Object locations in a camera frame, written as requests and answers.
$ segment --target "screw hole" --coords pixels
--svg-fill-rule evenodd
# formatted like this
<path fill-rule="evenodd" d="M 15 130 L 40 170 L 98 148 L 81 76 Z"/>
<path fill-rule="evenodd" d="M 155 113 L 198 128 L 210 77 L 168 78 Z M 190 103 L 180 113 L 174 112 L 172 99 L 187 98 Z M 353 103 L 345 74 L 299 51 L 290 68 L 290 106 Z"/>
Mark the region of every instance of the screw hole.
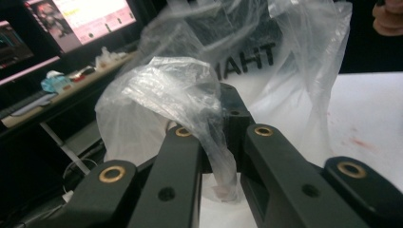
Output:
<path fill-rule="evenodd" d="M 189 131 L 187 131 L 184 127 L 180 127 L 175 131 L 177 136 L 181 136 L 181 137 L 188 137 L 191 136 L 192 134 L 190 134 Z"/>
<path fill-rule="evenodd" d="M 165 187 L 158 193 L 161 201 L 171 201 L 175 198 L 175 190 L 171 187 Z"/>
<path fill-rule="evenodd" d="M 302 192 L 310 197 L 310 198 L 318 198 L 320 195 L 319 190 L 317 190 L 316 187 L 314 187 L 312 184 L 304 184 L 302 186 Z"/>
<path fill-rule="evenodd" d="M 269 127 L 257 127 L 255 128 L 255 133 L 261 136 L 271 136 L 273 135 L 273 130 Z"/>
<path fill-rule="evenodd" d="M 105 183 L 112 183 L 120 180 L 125 175 L 125 168 L 122 166 L 111 166 L 104 169 L 99 180 Z"/>
<path fill-rule="evenodd" d="M 355 164 L 350 161 L 340 162 L 337 165 L 337 169 L 341 173 L 349 176 L 350 178 L 363 179 L 363 178 L 367 177 L 367 172 L 361 165 Z"/>

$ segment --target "transparent plastic bag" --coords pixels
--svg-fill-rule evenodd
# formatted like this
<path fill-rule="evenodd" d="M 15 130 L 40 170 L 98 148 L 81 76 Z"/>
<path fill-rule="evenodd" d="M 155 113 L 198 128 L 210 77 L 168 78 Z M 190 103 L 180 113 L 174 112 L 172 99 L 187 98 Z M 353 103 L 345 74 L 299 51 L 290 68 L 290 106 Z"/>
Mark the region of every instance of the transparent plastic bag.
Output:
<path fill-rule="evenodd" d="M 327 107 L 352 4 L 333 0 L 201 0 L 145 28 L 120 75 L 154 56 L 187 56 L 237 88 L 257 123 L 277 127 L 310 162 L 332 156 Z"/>
<path fill-rule="evenodd" d="M 210 160 L 216 195 L 224 201 L 237 198 L 236 164 L 222 132 L 220 84 L 207 63 L 155 57 L 112 82 L 95 110 L 106 155 L 135 164 L 157 154 L 166 120 L 184 126 Z"/>

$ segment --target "monitor screen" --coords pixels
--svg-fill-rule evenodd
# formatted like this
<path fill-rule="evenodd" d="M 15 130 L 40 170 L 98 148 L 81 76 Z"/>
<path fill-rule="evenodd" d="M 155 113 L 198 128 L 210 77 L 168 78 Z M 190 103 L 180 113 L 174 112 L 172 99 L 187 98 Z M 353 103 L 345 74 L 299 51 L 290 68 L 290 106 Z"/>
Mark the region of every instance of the monitor screen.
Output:
<path fill-rule="evenodd" d="M 0 86 L 59 60 L 23 7 L 0 9 Z"/>
<path fill-rule="evenodd" d="M 32 51 L 8 21 L 0 21 L 0 69 L 33 56 Z"/>
<path fill-rule="evenodd" d="M 27 0 L 25 6 L 62 53 L 136 22 L 126 0 Z"/>

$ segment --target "metal frame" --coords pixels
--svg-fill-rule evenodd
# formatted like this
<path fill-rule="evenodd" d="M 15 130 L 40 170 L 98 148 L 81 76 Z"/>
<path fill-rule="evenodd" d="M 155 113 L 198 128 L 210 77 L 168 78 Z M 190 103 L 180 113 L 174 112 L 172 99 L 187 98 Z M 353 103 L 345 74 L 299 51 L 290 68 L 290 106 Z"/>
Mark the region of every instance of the metal frame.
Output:
<path fill-rule="evenodd" d="M 273 126 L 254 124 L 232 86 L 221 85 L 221 103 L 259 228 L 403 224 L 403 195 L 369 166 L 341 157 L 315 167 Z M 33 227 L 199 227 L 201 175 L 208 172 L 199 141 L 177 126 L 156 158 L 137 168 L 127 161 L 94 168 L 62 210 Z"/>

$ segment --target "white table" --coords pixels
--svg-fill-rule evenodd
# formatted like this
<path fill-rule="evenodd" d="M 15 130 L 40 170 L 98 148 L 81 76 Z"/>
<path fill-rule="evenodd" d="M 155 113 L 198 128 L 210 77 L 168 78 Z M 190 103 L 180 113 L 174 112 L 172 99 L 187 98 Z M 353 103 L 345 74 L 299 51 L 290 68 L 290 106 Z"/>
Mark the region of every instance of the white table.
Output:
<path fill-rule="evenodd" d="M 334 156 L 367 163 L 403 192 L 403 72 L 339 75 L 328 125 Z M 257 227 L 244 197 L 236 205 L 202 197 L 200 226 Z"/>

